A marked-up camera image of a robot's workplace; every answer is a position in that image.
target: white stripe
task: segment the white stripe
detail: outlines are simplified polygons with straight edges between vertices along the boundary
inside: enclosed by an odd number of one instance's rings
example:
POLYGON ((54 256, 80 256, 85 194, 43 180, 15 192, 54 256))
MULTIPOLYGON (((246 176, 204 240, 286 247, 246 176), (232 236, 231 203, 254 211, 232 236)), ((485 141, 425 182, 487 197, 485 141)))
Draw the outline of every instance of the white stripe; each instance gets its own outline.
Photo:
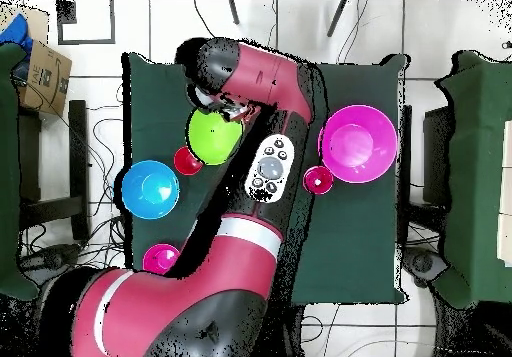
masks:
POLYGON ((188 233, 188 237, 185 239, 185 241, 190 238, 190 235, 192 235, 192 232, 194 232, 194 229, 196 229, 196 225, 197 225, 197 219, 194 220, 194 224, 192 225, 192 229, 188 233))
POLYGON ((103 319, 105 318, 107 305, 121 284, 132 275, 133 271, 130 270, 112 282, 107 288, 107 291, 105 291, 105 294, 103 294, 103 297, 101 297, 100 304, 96 309, 96 316, 94 317, 94 339, 96 340, 96 345, 105 356, 109 355, 103 345, 103 319))
POLYGON ((217 235, 240 238, 252 242, 267 250, 277 259, 281 239, 272 230, 259 223, 238 217, 226 217, 222 219, 217 235))

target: lime green bowl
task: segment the lime green bowl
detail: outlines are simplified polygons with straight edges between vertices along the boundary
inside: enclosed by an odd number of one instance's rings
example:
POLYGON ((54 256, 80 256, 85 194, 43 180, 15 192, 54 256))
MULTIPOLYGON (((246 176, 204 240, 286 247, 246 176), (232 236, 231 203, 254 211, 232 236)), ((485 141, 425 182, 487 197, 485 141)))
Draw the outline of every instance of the lime green bowl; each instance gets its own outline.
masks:
POLYGON ((204 114, 199 110, 194 111, 187 128, 190 150, 210 166, 229 158, 242 133, 241 122, 227 122, 220 113, 204 114))

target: green tablecloth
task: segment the green tablecloth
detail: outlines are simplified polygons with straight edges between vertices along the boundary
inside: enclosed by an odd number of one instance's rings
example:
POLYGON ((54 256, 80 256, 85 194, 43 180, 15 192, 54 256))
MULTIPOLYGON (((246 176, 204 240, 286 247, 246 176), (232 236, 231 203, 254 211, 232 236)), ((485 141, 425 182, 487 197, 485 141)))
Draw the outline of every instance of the green tablecloth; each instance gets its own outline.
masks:
MULTIPOLYGON (((174 169, 173 155, 185 144, 185 123, 193 109, 186 98, 182 67, 147 63, 136 54, 130 54, 129 59, 133 162, 153 159, 174 169)), ((328 106, 323 89, 316 89, 316 118, 311 125, 303 170, 319 162, 316 142, 327 116, 346 105, 372 105, 397 125, 397 80, 406 60, 398 55, 386 61, 371 66, 318 65, 328 90, 328 106)), ((205 166, 195 176, 179 175, 180 200, 163 219, 133 219, 134 268, 141 269, 143 254, 155 243, 181 246, 202 200, 216 182, 218 169, 205 166)), ((289 293, 293 287, 293 301, 403 301, 393 286, 394 171, 365 185, 336 182, 328 194, 315 198, 308 232, 312 201, 313 197, 299 187, 289 239, 280 254, 276 282, 289 293), (306 234, 302 250, 291 244, 302 241, 306 234)))
POLYGON ((449 144, 452 207, 444 256, 450 269, 434 282, 452 306, 512 302, 512 268, 497 258, 505 121, 512 120, 512 63, 466 51, 440 81, 455 113, 449 144))
POLYGON ((16 44, 0 44, 0 294, 32 300, 36 284, 18 269, 20 166, 18 156, 18 95, 11 70, 26 54, 16 44))

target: blue bowl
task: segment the blue bowl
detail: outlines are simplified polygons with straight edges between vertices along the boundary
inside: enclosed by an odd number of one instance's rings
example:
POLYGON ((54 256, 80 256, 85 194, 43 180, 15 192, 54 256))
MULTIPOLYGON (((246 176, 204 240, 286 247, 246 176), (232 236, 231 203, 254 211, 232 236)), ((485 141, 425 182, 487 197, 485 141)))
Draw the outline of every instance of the blue bowl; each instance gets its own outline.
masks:
POLYGON ((125 207, 141 219, 160 219, 174 208, 180 194, 178 178, 165 164, 135 163, 124 175, 121 193, 125 207))

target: white tile floor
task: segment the white tile floor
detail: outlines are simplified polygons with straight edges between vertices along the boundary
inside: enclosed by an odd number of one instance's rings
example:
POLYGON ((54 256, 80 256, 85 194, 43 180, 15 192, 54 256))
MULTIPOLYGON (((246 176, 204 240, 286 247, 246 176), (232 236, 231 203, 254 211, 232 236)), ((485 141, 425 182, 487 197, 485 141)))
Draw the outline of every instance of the white tile floor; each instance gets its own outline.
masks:
MULTIPOLYGON (((362 10, 367 0, 360 0, 362 10)), ((357 20, 357 0, 349 0, 332 36, 326 33, 339 0, 236 0, 240 25, 234 25, 227 0, 198 0, 198 8, 210 30, 217 36, 251 38, 281 51, 314 62, 377 64, 391 53, 411 56, 406 71, 405 103, 413 107, 412 183, 423 183, 422 121, 425 111, 446 105, 434 80, 451 69, 451 56, 458 50, 477 50, 502 60, 512 50, 502 43, 512 40, 512 9, 500 0, 368 0, 359 33, 352 46, 343 44, 357 20), (278 27, 274 9, 279 13, 278 27)), ((73 60, 69 98, 85 99, 90 108, 117 105, 116 91, 121 84, 121 54, 137 52, 154 62, 170 63, 184 40, 209 36, 199 19, 193 0, 115 0, 115 44, 58 45, 54 1, 25 1, 29 6, 50 14, 49 45, 73 60)), ((76 25, 63 27, 64 39, 108 39, 109 6, 107 0, 77 0, 76 25)), ((120 108, 88 112, 89 139, 107 166, 108 152, 92 136, 92 126, 100 119, 122 119, 120 108)), ((67 108, 64 116, 67 119, 67 108)), ((105 121, 97 127, 115 155, 109 181, 122 166, 121 122, 105 121)), ((63 122, 44 116, 41 134, 41 184, 43 198, 66 195, 68 131, 63 122)), ((91 160, 91 210, 102 190, 101 171, 91 160)), ((421 189, 411 189, 412 198, 421 201, 421 189)), ((92 227, 117 214, 104 204, 92 218, 92 227)), ((48 233, 39 244, 71 242, 69 221, 47 224, 48 233)), ((30 237, 37 236, 32 228, 30 237)), ((107 242, 106 230, 94 244, 107 242)), ((408 295, 403 305, 337 306, 317 304, 307 308, 304 320, 303 348, 306 357, 429 357, 435 336, 432 296, 418 289, 402 271, 401 287, 408 295), (327 324, 323 329, 318 320, 327 324)))

